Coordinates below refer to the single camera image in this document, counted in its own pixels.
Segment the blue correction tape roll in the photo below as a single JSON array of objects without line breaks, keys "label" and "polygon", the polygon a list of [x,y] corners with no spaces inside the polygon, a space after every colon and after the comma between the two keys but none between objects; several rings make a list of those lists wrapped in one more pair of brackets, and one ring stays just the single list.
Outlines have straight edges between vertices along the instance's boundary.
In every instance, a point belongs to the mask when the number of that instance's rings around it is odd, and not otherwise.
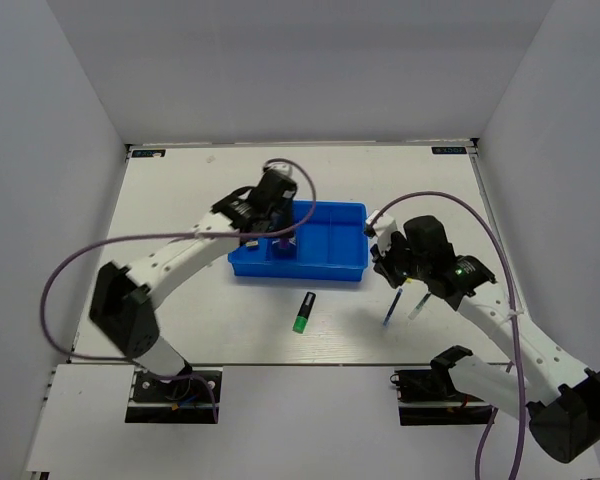
[{"label": "blue correction tape roll", "polygon": [[290,239],[290,246],[286,250],[278,248],[279,239],[275,239],[271,243],[271,255],[273,259],[291,260],[297,257],[297,245],[294,238]]}]

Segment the green black highlighter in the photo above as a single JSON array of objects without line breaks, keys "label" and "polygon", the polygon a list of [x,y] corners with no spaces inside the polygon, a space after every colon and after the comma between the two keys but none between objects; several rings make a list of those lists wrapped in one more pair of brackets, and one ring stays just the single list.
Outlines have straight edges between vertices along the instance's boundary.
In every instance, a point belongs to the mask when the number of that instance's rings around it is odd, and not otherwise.
[{"label": "green black highlighter", "polygon": [[307,323],[308,323],[308,319],[310,316],[310,313],[312,311],[314,302],[316,299],[316,294],[314,292],[310,292],[308,291],[300,305],[299,311],[296,315],[296,319],[294,321],[293,327],[292,327],[292,331],[298,334],[303,334]]}]

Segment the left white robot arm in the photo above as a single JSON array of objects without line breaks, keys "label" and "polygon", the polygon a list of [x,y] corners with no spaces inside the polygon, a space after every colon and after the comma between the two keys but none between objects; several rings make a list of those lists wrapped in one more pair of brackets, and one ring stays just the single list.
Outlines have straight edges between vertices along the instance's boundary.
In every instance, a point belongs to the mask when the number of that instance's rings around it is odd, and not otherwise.
[{"label": "left white robot arm", "polygon": [[296,192],[292,167],[272,163],[248,193],[238,189],[213,204],[191,229],[194,238],[172,240],[125,266],[105,264],[96,278],[91,322],[125,358],[158,375],[157,387],[168,398],[182,398],[191,387],[190,368],[162,337],[157,308],[203,267],[236,250],[244,242],[236,233],[290,226]]}]

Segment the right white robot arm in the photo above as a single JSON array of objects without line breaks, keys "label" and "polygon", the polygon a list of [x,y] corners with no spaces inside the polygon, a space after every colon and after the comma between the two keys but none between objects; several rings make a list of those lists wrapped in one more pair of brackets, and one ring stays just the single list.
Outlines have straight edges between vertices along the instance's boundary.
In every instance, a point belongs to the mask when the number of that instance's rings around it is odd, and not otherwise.
[{"label": "right white robot arm", "polygon": [[365,222],[374,239],[373,269],[393,288],[406,280],[423,282],[477,326],[510,360],[521,361],[518,381],[481,360],[470,349],[453,346],[430,363],[433,390],[452,399],[460,393],[490,403],[522,421],[554,460],[569,463],[600,440],[600,370],[571,356],[527,315],[508,304],[495,275],[477,258],[458,255],[442,223],[431,215],[399,227],[374,211]]}]

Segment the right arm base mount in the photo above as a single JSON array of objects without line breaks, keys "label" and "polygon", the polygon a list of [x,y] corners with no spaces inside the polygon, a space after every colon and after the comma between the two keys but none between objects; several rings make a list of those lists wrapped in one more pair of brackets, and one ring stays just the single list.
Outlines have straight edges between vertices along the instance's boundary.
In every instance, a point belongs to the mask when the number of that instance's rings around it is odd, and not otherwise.
[{"label": "right arm base mount", "polygon": [[397,393],[401,426],[486,425],[493,412],[477,397],[444,393],[429,369],[395,370],[390,382]]}]

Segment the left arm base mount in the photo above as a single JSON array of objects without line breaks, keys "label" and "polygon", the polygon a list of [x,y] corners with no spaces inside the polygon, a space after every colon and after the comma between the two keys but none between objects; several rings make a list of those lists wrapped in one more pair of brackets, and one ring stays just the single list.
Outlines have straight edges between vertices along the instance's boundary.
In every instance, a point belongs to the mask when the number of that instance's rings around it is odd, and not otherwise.
[{"label": "left arm base mount", "polygon": [[134,373],[125,422],[128,424],[211,425],[219,415],[222,370],[198,370],[204,379],[162,382]]}]

